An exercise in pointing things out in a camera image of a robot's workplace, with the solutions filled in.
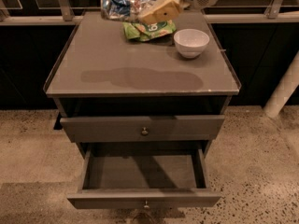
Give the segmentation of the grey top drawer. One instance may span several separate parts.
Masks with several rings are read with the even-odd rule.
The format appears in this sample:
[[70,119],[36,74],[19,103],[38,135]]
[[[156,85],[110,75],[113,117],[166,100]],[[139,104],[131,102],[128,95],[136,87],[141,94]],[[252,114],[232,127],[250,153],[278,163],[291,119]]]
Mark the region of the grey top drawer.
[[[73,143],[213,140],[223,115],[62,118]],[[147,127],[149,135],[141,135]]]

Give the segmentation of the brass drawer knob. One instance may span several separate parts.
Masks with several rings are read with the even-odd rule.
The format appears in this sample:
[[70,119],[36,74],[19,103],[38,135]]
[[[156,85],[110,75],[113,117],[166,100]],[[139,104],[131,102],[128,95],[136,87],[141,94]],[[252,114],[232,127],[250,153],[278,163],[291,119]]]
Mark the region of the brass drawer knob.
[[150,206],[149,206],[148,201],[145,201],[143,208],[144,208],[145,210],[150,210]]
[[148,128],[147,128],[147,127],[143,127],[143,128],[142,128],[141,135],[143,135],[143,136],[147,136],[147,135],[149,135],[149,131],[148,131]]

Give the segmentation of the white bowl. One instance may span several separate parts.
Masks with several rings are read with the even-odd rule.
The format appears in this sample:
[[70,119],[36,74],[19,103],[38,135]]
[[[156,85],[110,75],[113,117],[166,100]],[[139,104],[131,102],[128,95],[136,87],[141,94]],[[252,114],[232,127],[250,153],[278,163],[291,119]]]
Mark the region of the white bowl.
[[208,34],[196,29],[182,29],[174,34],[178,53],[188,59],[199,56],[206,49],[209,41]]

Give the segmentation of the brass middle drawer knob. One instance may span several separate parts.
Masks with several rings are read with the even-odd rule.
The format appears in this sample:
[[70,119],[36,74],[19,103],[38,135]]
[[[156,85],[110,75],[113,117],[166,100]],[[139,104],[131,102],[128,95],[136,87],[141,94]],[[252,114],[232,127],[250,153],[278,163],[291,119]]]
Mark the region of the brass middle drawer knob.
[[150,210],[150,206],[149,206],[148,201],[145,201],[143,208],[144,208],[145,210]]

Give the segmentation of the grey open middle drawer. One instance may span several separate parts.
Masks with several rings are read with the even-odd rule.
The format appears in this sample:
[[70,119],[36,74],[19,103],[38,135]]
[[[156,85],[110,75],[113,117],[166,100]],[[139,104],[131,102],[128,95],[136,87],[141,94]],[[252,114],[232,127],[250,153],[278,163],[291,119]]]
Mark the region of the grey open middle drawer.
[[78,191],[67,196],[77,209],[211,207],[221,195],[208,181],[204,154],[196,150],[109,150],[90,147]]

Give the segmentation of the silver blue redbull can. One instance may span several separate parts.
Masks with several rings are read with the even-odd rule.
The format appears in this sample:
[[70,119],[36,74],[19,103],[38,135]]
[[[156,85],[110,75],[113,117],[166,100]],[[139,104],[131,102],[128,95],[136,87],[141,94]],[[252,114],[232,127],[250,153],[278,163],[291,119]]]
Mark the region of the silver blue redbull can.
[[153,3],[153,0],[100,0],[101,17],[111,21],[137,22],[139,14]]

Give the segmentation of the green snack bag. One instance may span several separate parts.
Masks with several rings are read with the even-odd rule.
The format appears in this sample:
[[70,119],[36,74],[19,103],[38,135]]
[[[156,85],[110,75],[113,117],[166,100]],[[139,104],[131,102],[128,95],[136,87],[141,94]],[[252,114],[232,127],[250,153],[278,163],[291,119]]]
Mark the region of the green snack bag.
[[163,21],[153,24],[124,22],[122,24],[124,35],[128,40],[140,42],[173,34],[177,28],[173,21]]

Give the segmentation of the brass top drawer knob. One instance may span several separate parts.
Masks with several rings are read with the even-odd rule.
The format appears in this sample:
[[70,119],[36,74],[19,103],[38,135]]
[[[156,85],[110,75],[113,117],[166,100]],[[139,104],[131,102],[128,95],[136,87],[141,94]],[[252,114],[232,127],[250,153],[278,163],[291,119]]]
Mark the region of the brass top drawer knob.
[[143,127],[143,128],[142,128],[141,135],[143,135],[143,136],[147,136],[147,135],[149,135],[149,131],[148,131],[148,128],[147,128],[147,127]]

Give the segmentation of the grey drawer cabinet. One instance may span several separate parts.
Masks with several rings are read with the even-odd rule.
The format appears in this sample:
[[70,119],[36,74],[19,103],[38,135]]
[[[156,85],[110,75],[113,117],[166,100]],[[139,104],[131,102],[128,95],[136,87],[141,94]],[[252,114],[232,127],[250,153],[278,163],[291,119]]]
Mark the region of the grey drawer cabinet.
[[[215,36],[186,59],[172,36],[129,41],[121,23],[97,12],[83,16],[44,87],[62,118],[223,115],[239,90]],[[213,140],[154,142],[209,149]]]

